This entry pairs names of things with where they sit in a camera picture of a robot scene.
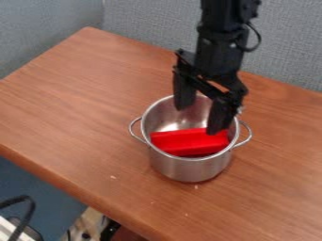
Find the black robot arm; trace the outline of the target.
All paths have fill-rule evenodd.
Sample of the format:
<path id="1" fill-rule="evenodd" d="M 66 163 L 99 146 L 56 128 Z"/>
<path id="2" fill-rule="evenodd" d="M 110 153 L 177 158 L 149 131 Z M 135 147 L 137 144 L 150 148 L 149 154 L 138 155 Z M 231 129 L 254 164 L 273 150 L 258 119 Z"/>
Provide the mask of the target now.
<path id="1" fill-rule="evenodd" d="M 243 106 L 247 86 L 238 77 L 243 56 L 257 50 L 247 45 L 257 29 L 261 0 L 202 0 L 197 51 L 177 51 L 173 69 L 174 105 L 179 110 L 195 103 L 202 93 L 211 100 L 206 132 L 225 130 Z"/>

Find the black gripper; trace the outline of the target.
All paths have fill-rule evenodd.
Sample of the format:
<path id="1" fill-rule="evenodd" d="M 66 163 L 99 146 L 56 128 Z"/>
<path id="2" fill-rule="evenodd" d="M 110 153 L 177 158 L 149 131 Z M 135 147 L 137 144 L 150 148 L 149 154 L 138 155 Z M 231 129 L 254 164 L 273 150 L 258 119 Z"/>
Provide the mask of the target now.
<path id="1" fill-rule="evenodd" d="M 179 111 L 190 107 L 197 91 L 213 100 L 206 132 L 214 136 L 239 114 L 247 87 L 238 77 L 247 47 L 249 30 L 231 32 L 199 28 L 195 52 L 179 49 L 174 66 L 174 103 Z"/>

